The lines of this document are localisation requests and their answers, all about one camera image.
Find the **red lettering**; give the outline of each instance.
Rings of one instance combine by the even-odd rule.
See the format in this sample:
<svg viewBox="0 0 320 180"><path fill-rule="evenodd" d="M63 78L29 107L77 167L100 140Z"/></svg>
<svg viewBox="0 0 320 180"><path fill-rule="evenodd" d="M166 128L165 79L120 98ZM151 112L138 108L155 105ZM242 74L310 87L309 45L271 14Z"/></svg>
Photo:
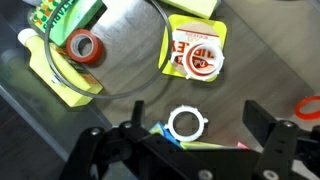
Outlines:
<svg viewBox="0 0 320 180"><path fill-rule="evenodd" d="M202 54L202 49L199 49L199 50L197 50L196 52L194 52L194 55L195 56L201 56L201 54Z"/></svg>
<svg viewBox="0 0 320 180"><path fill-rule="evenodd" d="M172 44L171 44L171 46L172 46L172 51L173 51L173 52L176 52L176 46L175 46L175 44L176 44L176 41L173 40L173 41L172 41Z"/></svg>
<svg viewBox="0 0 320 180"><path fill-rule="evenodd" d="M176 62L177 64L180 64L180 65L183 65L182 64L182 55L180 55L180 56L176 56L175 58L174 58L174 62Z"/></svg>
<svg viewBox="0 0 320 180"><path fill-rule="evenodd" d="M211 51L208 51L208 58L211 58L211 59L214 58L214 56L211 54Z"/></svg>
<svg viewBox="0 0 320 180"><path fill-rule="evenodd" d="M179 42L177 52L179 52L179 53L184 53L184 48L185 48L185 47L186 47L186 43L185 43L185 42Z"/></svg>
<svg viewBox="0 0 320 180"><path fill-rule="evenodd" d="M199 57L193 57L192 62L193 62L194 67L196 67L196 68L205 68L205 67L209 66L207 61L205 61Z"/></svg>
<svg viewBox="0 0 320 180"><path fill-rule="evenodd" d="M202 51L201 57L204 57L205 54L206 54L206 50L204 49L204 50Z"/></svg>

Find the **red object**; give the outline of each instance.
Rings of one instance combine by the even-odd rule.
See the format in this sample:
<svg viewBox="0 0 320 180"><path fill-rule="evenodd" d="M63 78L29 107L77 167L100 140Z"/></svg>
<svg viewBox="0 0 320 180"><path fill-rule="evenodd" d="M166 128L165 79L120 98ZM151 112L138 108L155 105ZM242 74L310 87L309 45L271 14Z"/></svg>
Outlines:
<svg viewBox="0 0 320 180"><path fill-rule="evenodd" d="M296 115L303 120L315 120L320 118L320 110L309 113L309 114L301 112L301 108L303 106L307 105L311 101L318 101L318 100L320 100L320 96L311 96L302 100L295 109Z"/></svg>
<svg viewBox="0 0 320 180"><path fill-rule="evenodd" d="M83 39L90 39L92 43L92 50L85 56L79 53L79 44ZM86 29L75 30L67 39L66 49L73 60L88 65L98 61L104 51L101 40Z"/></svg>

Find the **white cap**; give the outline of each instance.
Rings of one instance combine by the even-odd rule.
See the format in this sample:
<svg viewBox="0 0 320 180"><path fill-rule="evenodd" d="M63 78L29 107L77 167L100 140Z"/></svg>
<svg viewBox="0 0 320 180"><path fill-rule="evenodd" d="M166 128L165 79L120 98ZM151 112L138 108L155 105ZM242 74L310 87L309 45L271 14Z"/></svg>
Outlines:
<svg viewBox="0 0 320 180"><path fill-rule="evenodd" d="M22 30L18 34L18 39L19 39L20 43L25 46L27 40L33 36L39 36L39 34L35 30L33 30L31 28L27 28L27 29Z"/></svg>
<svg viewBox="0 0 320 180"><path fill-rule="evenodd" d="M214 71L212 71L211 73L209 73L208 75L199 76L199 75L195 74L191 70L191 68L189 67L189 65L187 63L187 59L188 59L187 54L195 47L205 48L205 49L210 50L211 52L214 52L215 59L218 62L216 63L216 69ZM196 49L194 49L193 52L191 52L191 57L194 55ZM196 41L196 42L190 44L186 48L184 55L182 57L182 64L183 64L185 71L187 72L186 79L193 78L193 79L202 80L202 81L206 81L208 79L211 79L211 78L217 76L220 73L220 70L222 69L223 62L224 62L224 56L223 56L221 47L218 44L215 44L215 43L208 41L208 40L199 40L199 41Z"/></svg>

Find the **wire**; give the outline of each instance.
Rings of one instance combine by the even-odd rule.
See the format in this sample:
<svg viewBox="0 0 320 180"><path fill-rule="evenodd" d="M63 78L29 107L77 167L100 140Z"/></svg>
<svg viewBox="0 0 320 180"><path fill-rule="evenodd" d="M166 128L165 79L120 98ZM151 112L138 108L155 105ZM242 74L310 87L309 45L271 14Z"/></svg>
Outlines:
<svg viewBox="0 0 320 180"><path fill-rule="evenodd" d="M55 66L54 62L53 62L53 58L51 55L51 51L50 51L50 46L49 46L49 37L50 37L50 32L51 32L51 27L52 27L52 23L55 19L55 17L57 16L58 12L62 9L62 7L68 3L69 0L63 0L61 1L61 3L55 8L55 10L52 12L48 24L47 24L47 29L45 31L45 35L44 35L44 48L45 48L45 53L46 53L46 57L48 60L48 63L51 67L51 69L53 70L53 72L56 74L57 78L66 86L68 86L70 89L88 96L88 97L92 97L92 98L97 98L97 99L104 99L104 100L113 100L113 99L120 99L120 98L125 98L125 97L129 97L131 95L134 95L140 91L143 91L144 89L146 89L147 87L149 87L151 84L153 84L162 74L162 71L164 70L164 68L166 67L168 61L171 58L171 54L172 54L172 47L171 47L171 42L172 42L172 29L171 29L171 25L170 22L168 20L168 16L166 15L166 13L163 11L163 9L161 8L161 6L156 2L156 0L147 0L150 1L153 6L157 9L157 11L160 13L161 17L163 18L163 21L165 22L165 26L167 28L167 32L168 32L168 50L167 50L167 54L165 56L165 61L162 63L162 65L160 66L159 70L144 84L142 84L140 87L137 87L131 91L125 92L125 93L120 93L120 94L115 94L115 95L100 95L100 94L93 94L87 91L84 91L80 88L78 88L77 86L73 85L72 83L70 83L60 72L59 69L57 69L57 67Z"/></svg>

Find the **plastic container lid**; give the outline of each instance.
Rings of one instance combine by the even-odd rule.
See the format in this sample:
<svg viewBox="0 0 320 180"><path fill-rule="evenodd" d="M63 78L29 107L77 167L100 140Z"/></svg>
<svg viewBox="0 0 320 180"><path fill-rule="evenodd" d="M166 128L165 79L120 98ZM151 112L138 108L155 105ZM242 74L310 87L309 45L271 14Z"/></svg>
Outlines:
<svg viewBox="0 0 320 180"><path fill-rule="evenodd" d="M26 46L26 42L29 38L33 37L33 36L39 36L39 34L31 29L31 28L27 28L22 30L19 34L18 34L18 39L20 41L21 44L23 44L24 46Z"/></svg>

